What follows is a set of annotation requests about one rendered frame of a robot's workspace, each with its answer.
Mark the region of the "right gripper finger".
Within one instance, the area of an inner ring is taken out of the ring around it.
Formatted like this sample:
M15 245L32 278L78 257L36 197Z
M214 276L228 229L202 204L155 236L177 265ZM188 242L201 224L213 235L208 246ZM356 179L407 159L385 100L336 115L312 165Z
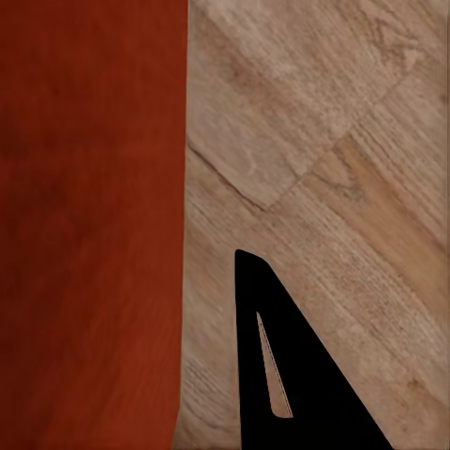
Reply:
M242 450L394 450L261 257L235 251ZM260 313L293 418L272 413Z

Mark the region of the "storage box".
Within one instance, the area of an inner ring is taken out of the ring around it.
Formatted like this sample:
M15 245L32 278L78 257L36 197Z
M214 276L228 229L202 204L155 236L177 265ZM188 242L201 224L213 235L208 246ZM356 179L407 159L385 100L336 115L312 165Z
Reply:
M0 450L171 450L188 0L0 0Z

